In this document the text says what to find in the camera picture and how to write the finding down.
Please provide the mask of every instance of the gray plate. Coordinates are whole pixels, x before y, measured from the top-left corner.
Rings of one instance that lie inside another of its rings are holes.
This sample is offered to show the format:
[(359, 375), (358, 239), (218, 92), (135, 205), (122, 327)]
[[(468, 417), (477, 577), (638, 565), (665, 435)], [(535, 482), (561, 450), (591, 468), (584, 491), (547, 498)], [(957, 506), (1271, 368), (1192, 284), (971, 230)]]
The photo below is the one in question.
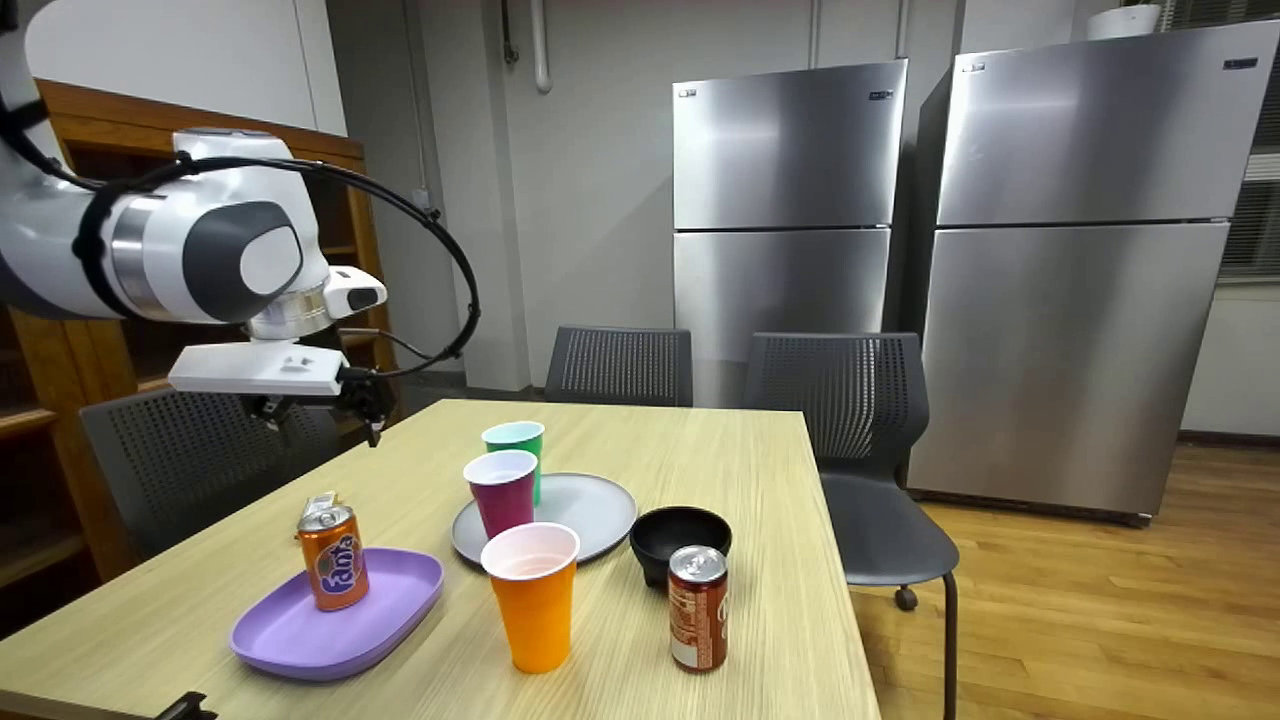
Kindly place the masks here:
[[(580, 534), (575, 558), (588, 565), (613, 550), (638, 523), (638, 498), (588, 472), (545, 472), (545, 504), (531, 513), (547, 523), (569, 523)], [(479, 546), (489, 544), (479, 506), (463, 504), (451, 518), (451, 550), (479, 566)]]

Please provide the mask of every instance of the wooden table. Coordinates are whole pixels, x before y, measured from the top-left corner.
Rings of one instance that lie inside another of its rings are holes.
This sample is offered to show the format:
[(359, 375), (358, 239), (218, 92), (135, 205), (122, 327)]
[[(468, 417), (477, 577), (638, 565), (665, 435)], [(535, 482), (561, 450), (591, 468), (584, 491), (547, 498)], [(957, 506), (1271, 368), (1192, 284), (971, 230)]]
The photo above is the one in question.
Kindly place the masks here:
[[(729, 557), (729, 664), (687, 674), (667, 659), (667, 605), (627, 546), (580, 566), (571, 659), (553, 674), (509, 664), (485, 577), (451, 557), (479, 426), (545, 419), (545, 468), (595, 472), (639, 506), (718, 506)], [(342, 491), (364, 544), (434, 550), (443, 597), (364, 674), (287, 684), (235, 659), (228, 631), (301, 570), (298, 513)], [(595, 405), (443, 399), (382, 446), (354, 446), (218, 527), (134, 566), (0, 642), (0, 716), (157, 716), (204, 693), (220, 716), (880, 716), (844, 592), (804, 419)]]

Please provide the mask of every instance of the stainless steel refrigerator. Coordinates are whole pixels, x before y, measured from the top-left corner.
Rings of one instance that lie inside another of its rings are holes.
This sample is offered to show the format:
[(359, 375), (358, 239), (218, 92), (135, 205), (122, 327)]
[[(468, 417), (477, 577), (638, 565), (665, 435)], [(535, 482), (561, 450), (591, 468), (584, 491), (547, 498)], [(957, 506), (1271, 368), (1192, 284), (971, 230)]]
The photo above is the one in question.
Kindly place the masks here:
[(1164, 498), (1280, 23), (971, 53), (922, 111), (924, 491)]
[(696, 405), (738, 405), (754, 330), (875, 330), (909, 65), (672, 82), (677, 325)]

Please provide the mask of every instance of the orange plastic cup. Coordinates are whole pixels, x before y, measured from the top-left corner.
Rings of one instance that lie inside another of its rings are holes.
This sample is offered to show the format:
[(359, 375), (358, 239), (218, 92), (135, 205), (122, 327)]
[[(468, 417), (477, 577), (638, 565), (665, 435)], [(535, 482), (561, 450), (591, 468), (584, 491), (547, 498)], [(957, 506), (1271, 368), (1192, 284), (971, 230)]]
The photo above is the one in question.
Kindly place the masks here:
[(569, 523), (516, 523), (479, 550), (516, 673), (540, 674), (569, 656), (575, 546)]

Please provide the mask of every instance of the purple plate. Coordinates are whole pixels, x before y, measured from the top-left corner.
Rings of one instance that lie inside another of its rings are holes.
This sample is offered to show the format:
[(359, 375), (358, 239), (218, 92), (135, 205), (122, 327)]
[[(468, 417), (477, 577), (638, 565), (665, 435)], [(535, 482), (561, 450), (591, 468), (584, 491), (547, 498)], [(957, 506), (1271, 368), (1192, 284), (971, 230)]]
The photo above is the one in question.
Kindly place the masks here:
[(292, 577), (253, 605), (233, 626), (247, 668), (287, 681), (343, 681), (384, 659), (440, 597), (440, 558), (398, 546), (364, 546), (370, 597), (322, 610), (308, 577)]

